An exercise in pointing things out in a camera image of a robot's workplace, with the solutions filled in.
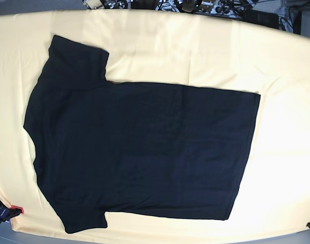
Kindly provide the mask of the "black T-shirt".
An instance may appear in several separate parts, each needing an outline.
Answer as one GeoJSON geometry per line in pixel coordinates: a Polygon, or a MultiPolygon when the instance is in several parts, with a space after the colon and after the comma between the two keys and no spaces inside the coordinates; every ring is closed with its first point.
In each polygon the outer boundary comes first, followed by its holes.
{"type": "Polygon", "coordinates": [[[107,51],[60,36],[27,105],[37,185],[69,234],[106,212],[227,220],[260,95],[105,78],[107,51]]]}

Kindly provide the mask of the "yellow table cloth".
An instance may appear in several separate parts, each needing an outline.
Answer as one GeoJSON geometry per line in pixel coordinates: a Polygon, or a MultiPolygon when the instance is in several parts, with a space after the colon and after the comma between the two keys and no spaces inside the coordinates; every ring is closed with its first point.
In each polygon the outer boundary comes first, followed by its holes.
{"type": "Polygon", "coordinates": [[[98,243],[230,243],[310,222],[310,39],[255,24],[133,10],[0,16],[0,200],[14,231],[98,243]],[[261,95],[249,161],[226,221],[107,213],[108,228],[67,234],[42,196],[23,119],[53,35],[109,52],[111,81],[152,81],[261,95]]]}

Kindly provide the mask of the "black orange spring clamp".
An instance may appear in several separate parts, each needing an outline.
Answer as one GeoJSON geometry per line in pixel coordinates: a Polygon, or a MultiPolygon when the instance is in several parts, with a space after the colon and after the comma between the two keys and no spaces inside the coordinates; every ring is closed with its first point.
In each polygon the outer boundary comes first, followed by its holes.
{"type": "Polygon", "coordinates": [[[12,206],[7,208],[1,201],[0,201],[0,220],[7,221],[11,218],[14,218],[20,214],[23,214],[24,211],[20,207],[12,206]]]}

